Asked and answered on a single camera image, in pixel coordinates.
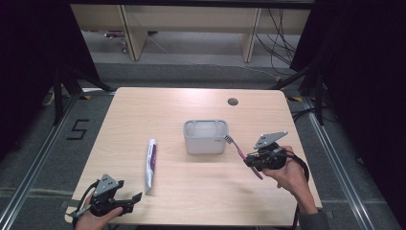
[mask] white plastic container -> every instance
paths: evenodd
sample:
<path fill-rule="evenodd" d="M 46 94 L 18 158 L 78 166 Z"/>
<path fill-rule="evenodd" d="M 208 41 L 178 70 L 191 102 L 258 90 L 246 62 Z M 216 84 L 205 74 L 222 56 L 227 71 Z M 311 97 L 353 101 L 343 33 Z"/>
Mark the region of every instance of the white plastic container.
<path fill-rule="evenodd" d="M 183 134 L 188 153 L 221 153 L 228 125 L 223 120 L 189 120 L 184 124 Z"/>

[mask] black cable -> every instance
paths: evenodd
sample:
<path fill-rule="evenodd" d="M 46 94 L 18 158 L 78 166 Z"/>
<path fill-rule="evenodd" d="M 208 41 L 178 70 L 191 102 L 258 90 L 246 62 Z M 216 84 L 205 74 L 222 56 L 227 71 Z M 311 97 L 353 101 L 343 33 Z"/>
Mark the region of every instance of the black cable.
<path fill-rule="evenodd" d="M 268 9 L 268 12 L 269 12 L 269 15 L 271 16 L 271 19 L 272 19 L 272 21 L 273 21 L 273 23 L 274 23 L 274 25 L 275 25 L 275 28 L 277 29 L 277 37 L 275 38 L 274 45 L 273 45 L 273 47 L 272 47 L 273 53 L 276 53 L 276 52 L 275 52 L 275 46 L 276 46 L 276 44 L 278 44 L 278 37 L 280 36 L 280 37 L 281 37 L 281 40 L 283 41 L 283 43 L 285 42 L 285 39 L 284 39 L 284 37 L 282 36 L 282 34 L 281 34 L 281 32 L 280 32 L 280 26 L 281 26 L 281 24 L 282 24 L 282 18 L 281 18 L 281 20 L 280 20 L 280 26 L 278 27 L 278 25 L 277 25 L 277 23 L 276 23 L 274 17 L 272 16 L 272 13 L 271 13 L 270 9 Z M 277 72 L 278 74 L 281 74 L 281 75 L 289 75 L 289 74 L 281 73 L 281 72 L 279 72 L 279 71 L 277 71 L 277 70 L 275 69 L 274 63 L 273 63 L 273 59 L 272 59 L 272 54 L 273 54 L 273 53 L 271 53 L 271 66 L 272 66 L 272 69 L 274 69 L 274 71 Z"/>
<path fill-rule="evenodd" d="M 275 21 L 273 15 L 272 15 L 272 12 L 271 12 L 270 9 L 268 9 L 268 12 L 269 12 L 269 15 L 271 16 L 272 21 L 274 22 L 274 25 L 275 25 L 275 28 L 277 29 L 278 34 L 282 36 L 282 40 L 285 42 L 286 45 L 290 46 L 290 48 L 292 48 L 294 51 L 296 51 L 296 48 L 293 47 L 292 45 L 290 45 L 290 43 L 287 42 L 287 41 L 284 39 L 284 34 L 283 34 L 283 33 L 281 34 L 280 29 L 278 28 L 277 23 L 276 23 L 276 21 Z"/>
<path fill-rule="evenodd" d="M 284 58 L 282 55 L 278 54 L 277 52 L 275 52 L 274 50 L 272 50 L 271 48 L 269 48 L 260 38 L 259 36 L 256 34 L 257 39 L 259 41 L 259 43 L 262 45 L 262 47 L 271 55 L 276 56 L 277 58 L 279 58 L 281 61 L 285 62 L 286 64 L 290 64 L 289 60 Z"/>
<path fill-rule="evenodd" d="M 285 46 L 281 45 L 280 43 L 277 43 L 271 36 L 269 36 L 269 34 L 266 34 L 266 36 L 268 36 L 268 38 L 272 41 L 272 43 L 276 43 L 277 46 L 286 49 Z M 287 48 L 289 51 L 291 52 L 296 52 L 296 49 L 291 49 L 291 48 Z"/>
<path fill-rule="evenodd" d="M 304 169 L 304 177 L 308 183 L 308 179 L 310 178 L 310 172 L 308 170 L 308 166 L 305 163 L 305 161 L 303 161 L 301 158 L 299 158 L 294 152 L 289 151 L 289 150 L 284 150 L 287 152 L 292 153 L 293 155 L 288 155 L 287 157 L 292 158 L 294 161 L 296 161 L 303 169 Z M 296 227 L 298 226 L 298 221 L 299 221 L 299 204 L 296 205 L 296 210 L 295 210 L 295 217 L 293 218 L 293 224 L 292 224 L 292 229 L 296 229 Z"/>
<path fill-rule="evenodd" d="M 313 107 L 313 108 L 308 108 L 308 109 L 305 109 L 305 110 L 303 110 L 303 111 L 298 112 L 297 114 L 295 114 L 295 115 L 292 116 L 293 122 L 296 123 L 296 121 L 298 121 L 298 119 L 299 119 L 300 117 L 302 117 L 302 116 L 305 115 L 306 113 L 314 112 L 314 110 L 316 110 L 316 108 Z"/>
<path fill-rule="evenodd" d="M 79 202 L 79 204 L 78 204 L 78 207 L 77 207 L 76 211 L 74 211 L 71 215 L 73 215 L 73 214 L 77 213 L 78 211 L 80 211 L 81 205 L 83 204 L 83 201 L 86 199 L 87 194 L 89 193 L 89 191 L 90 191 L 91 189 L 98 187 L 99 182 L 100 182 L 100 181 L 97 180 L 95 183 L 91 184 L 91 185 L 89 186 L 89 188 L 87 188 L 86 192 L 84 192 L 83 196 L 82 196 L 81 199 L 80 199 L 80 202 Z M 79 218 L 73 217 L 72 226 L 73 226 L 74 229 L 76 228 L 76 224 L 78 223 L 78 219 L 79 219 Z"/>
<path fill-rule="evenodd" d="M 286 51 L 287 56 L 289 57 L 290 61 L 292 61 L 293 56 L 290 54 L 289 48 L 287 47 L 287 44 L 289 44 L 286 39 L 284 39 L 284 31 L 283 31 L 283 9 L 280 9 L 280 18 L 281 18 L 281 23 L 280 23 L 280 34 L 281 38 L 284 44 L 284 49 Z"/>

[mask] wooden table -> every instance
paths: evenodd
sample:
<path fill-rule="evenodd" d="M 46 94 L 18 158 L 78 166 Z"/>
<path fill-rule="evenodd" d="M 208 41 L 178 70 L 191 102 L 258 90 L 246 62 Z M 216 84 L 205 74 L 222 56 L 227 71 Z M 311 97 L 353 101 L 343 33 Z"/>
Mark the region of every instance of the wooden table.
<path fill-rule="evenodd" d="M 238 105 L 229 105 L 235 98 Z M 294 197 L 270 177 L 259 180 L 234 146 L 220 154 L 188 154 L 183 125 L 187 120 L 222 119 L 244 153 L 262 133 L 287 130 L 278 143 L 304 151 L 285 97 L 280 91 L 189 88 L 120 88 L 102 124 L 73 199 L 108 173 L 124 186 L 116 199 L 145 188 L 147 144 L 157 140 L 153 187 L 120 224 L 289 226 Z M 310 190 L 321 207 L 314 181 Z"/>

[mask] metal rail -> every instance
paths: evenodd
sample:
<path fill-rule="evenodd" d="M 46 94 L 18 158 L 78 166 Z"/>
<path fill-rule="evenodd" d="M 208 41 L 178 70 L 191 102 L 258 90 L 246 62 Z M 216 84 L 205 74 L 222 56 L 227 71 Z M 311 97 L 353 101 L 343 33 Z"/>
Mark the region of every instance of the metal rail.
<path fill-rule="evenodd" d="M 41 150 L 39 151 L 35 160 L 31 164 L 24 179 L 21 181 L 17 190 L 13 194 L 7 207 L 1 213 L 0 218 L 1 229 L 8 230 L 11 228 L 15 218 L 18 215 L 18 212 L 21 210 L 21 207 L 23 206 L 24 201 L 28 196 L 28 193 L 30 192 L 31 187 L 38 178 L 39 173 L 41 172 L 53 146 L 55 145 L 57 137 L 59 136 L 59 133 L 63 129 L 70 111 L 72 110 L 78 99 L 79 95 L 74 95 L 71 96 L 71 98 L 66 103 L 65 112 L 63 113 L 61 119 L 59 120 L 58 124 L 53 126 L 53 128 L 51 129 L 50 134 L 48 135 L 47 139 L 42 145 Z"/>
<path fill-rule="evenodd" d="M 304 97 L 304 106 L 306 109 L 313 107 L 311 100 L 308 97 Z M 337 179 L 341 185 L 341 188 L 343 189 L 343 192 L 349 202 L 350 208 L 354 212 L 355 218 L 358 221 L 360 228 L 375 229 L 370 215 L 368 214 L 367 208 L 365 207 L 363 201 L 352 185 L 349 175 L 347 174 L 346 169 L 341 163 L 337 151 L 329 140 L 325 127 L 320 126 L 314 114 L 311 113 L 309 116 L 311 123 L 313 124 L 313 127 L 320 138 L 323 148 L 325 149 L 331 167 L 333 168 L 335 175 L 337 176 Z"/>

